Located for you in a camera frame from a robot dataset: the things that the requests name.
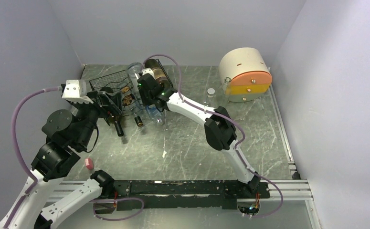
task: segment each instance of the pink cable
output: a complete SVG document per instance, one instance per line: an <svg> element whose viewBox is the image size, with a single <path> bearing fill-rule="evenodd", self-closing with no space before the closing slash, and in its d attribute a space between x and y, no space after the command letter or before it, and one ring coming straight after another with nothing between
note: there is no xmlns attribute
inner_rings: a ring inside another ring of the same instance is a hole
<svg viewBox="0 0 370 229"><path fill-rule="evenodd" d="M120 219L108 219L108 218L104 218L104 217L101 217L101 216L97 215L96 214L96 211L95 211L95 206L93 206L94 216L96 218L98 218L98 219L105 220L105 221L123 221L123 220L129 219L129 218L133 218L134 216L140 214L143 211L143 209L144 209L144 201L142 199L136 198L136 197L127 197L127 198L122 198L122 199L94 199L91 202L93 202L93 203L115 203L115 202L121 202L121 201L127 201L127 200L137 200L137 201L140 201L141 202L141 208L140 208L140 210L138 210L133 215L127 216L127 217L124 217L124 218L120 218Z"/></svg>
<svg viewBox="0 0 370 229"><path fill-rule="evenodd" d="M180 98L183 102L185 102L186 104L188 104L188 105L190 105L190 106L192 106L192 107L194 107L194 108L196 108L196 109L198 109L198 110L200 110L200 111L207 112L207 113L209 113L209 114L213 114L213 115L219 116L219 117L221 117L221 118L224 118L225 120L227 120L227 121L231 122L232 124L234 124L234 126L236 126L236 127L240 130L240 132L241 132L241 134L243 135L243 137L241 138L241 140L239 140L237 143L235 143L235 146L234 146L235 151L237 152L238 157L240 158L240 160L241 160L241 161L242 161L242 163L244 164L245 168L246 168L250 173L254 174L255 176L259 177L260 179L263 179L263 180L265 180L266 182L268 182L269 184L273 185L273 186L277 189L277 191L279 192L279 194L280 194L280 204L279 204L279 206L278 206L277 208L275 208L274 210L272 210L272 211L270 211L270 212L268 212L268 213L265 213L265 214L263 214L263 215L256 215L256 216L252 216L252 217L253 217L253 218L261 218L261 217L265 217L265 216L272 215L273 213L277 212L277 211L282 207L282 205L283 205L283 194L282 194L282 191L280 190L280 188L279 188L279 187L278 187L274 182L272 182L271 180L269 180L269 179L267 179L267 178L265 178L265 177L263 177L263 176L261 176L261 175L259 175L259 174L255 173L254 171L252 171L250 168L248 168L248 167L247 167L247 163L246 163L246 161L243 159L243 157L241 156L241 153L238 151L239 145L241 144L241 142L243 142L243 141L245 140L245 132L244 132L244 130L241 128L241 126L240 126L237 122L235 122L234 120L230 119L229 117L226 117L226 116L224 116L224 115L222 115L222 114L219 114L219 113L217 113L217 112L205 111L203 108L198 107L198 106L196 106L196 105L194 105L194 104L192 104L192 103L190 103L190 102L188 102L188 101L184 100L184 99L183 99L183 97L182 97L182 94L180 93L180 86L181 86L181 83L182 83L182 73L181 73L181 71L180 71L180 66L179 66L179 64L178 64L178 63L177 63L177 62L176 62L172 57L170 57L170 56L168 56L168 55L164 55L164 54L155 54L155 55L152 55L152 56L149 56L148 58L146 58L146 60L143 62L143 65L144 65L144 63L145 63L149 58L152 58L152 57L155 57L155 56L163 56L163 57L166 57L166 58L170 59L171 61L173 61L173 62L175 63L175 65L176 65L176 67L177 67L177 69L178 69L178 72L179 72L178 95L179 95L179 98Z"/></svg>
<svg viewBox="0 0 370 229"><path fill-rule="evenodd" d="M12 119L11 119L11 135L12 135L12 143L13 143L13 149L15 150L16 157L19 161L20 166L24 170L24 172L33 180L33 183L26 189L24 192L25 194L29 194L31 190L36 186L37 184L37 178L31 173L30 169L27 167L26 163L24 162L23 156L21 155L20 149L19 149L19 144L18 140L16 138L16 119L18 117L19 111L21 107L31 98L35 97L38 94L44 93L44 92L54 92L54 91L60 91L62 90L61 87L51 87L51 88L46 88L46 89L41 89L39 91L36 91L26 97L24 97L19 104L16 106L15 110L13 111L12 114ZM9 224L11 223L13 217L16 214L16 211L19 209L20 205L22 202L26 199L26 195L23 195L19 198L19 200L16 202L15 207L13 208L12 212L9 214L8 219L6 220L4 227L7 228Z"/></svg>

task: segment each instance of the yellow panel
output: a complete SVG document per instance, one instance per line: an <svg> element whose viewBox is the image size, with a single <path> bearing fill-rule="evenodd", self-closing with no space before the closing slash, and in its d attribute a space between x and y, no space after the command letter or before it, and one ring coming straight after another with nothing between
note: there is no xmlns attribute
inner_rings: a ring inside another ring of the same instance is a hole
<svg viewBox="0 0 370 229"><path fill-rule="evenodd" d="M264 93L268 90L270 83L257 85L241 85L230 86L227 88L226 94L248 94L248 93Z"/></svg>

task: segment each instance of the beige cylinder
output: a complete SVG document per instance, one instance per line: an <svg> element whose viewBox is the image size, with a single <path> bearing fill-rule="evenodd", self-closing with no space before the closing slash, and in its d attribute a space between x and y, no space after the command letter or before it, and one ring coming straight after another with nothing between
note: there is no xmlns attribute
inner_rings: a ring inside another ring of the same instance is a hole
<svg viewBox="0 0 370 229"><path fill-rule="evenodd" d="M228 52L220 61L219 76L221 83L230 78L232 102L246 102L261 96L272 82L272 76L261 54L254 48L239 48Z"/></svg>

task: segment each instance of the bottle cap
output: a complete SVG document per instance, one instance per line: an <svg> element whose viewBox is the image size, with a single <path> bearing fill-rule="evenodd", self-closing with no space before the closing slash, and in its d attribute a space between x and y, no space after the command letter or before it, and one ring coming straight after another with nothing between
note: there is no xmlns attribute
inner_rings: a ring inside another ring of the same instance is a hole
<svg viewBox="0 0 370 229"><path fill-rule="evenodd" d="M207 89L207 96L208 97L213 97L215 92L216 92L216 90L214 88L209 88L209 89Z"/></svg>

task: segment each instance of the wire mesh basket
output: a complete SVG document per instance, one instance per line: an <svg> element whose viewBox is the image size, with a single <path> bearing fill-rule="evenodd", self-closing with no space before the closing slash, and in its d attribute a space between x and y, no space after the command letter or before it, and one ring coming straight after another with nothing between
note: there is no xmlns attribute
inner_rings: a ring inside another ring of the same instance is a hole
<svg viewBox="0 0 370 229"><path fill-rule="evenodd" d="M162 66L161 62L159 61L159 59L156 59L156 61L158 61L159 66L161 67L161 69L163 70L165 75L167 76L167 79L168 79L171 87L173 87L172 81L169 78L169 76L168 76L167 72L165 71L164 67ZM132 84L132 82L131 82L131 80L130 80L130 78L129 78L129 76L128 76L128 74L125 70L122 70L122 71L119 71L119 72L116 72L116 73L112 73L112 74L109 74L109 75L101 76L101 77L96 78L96 79L89 80L89 85L91 86L92 90L97 90L97 91L100 91L104 87L110 87L113 90L114 93L117 93L117 92L121 91L126 86L130 87L130 89L133 89L133 84ZM144 106L141 102L140 95L136 94L134 91L133 91L133 93L135 94L136 99L138 100L141 109L144 110L145 108L144 108ZM126 111L125 108L123 108L123 115L127 116L128 114L129 114L129 111Z"/></svg>

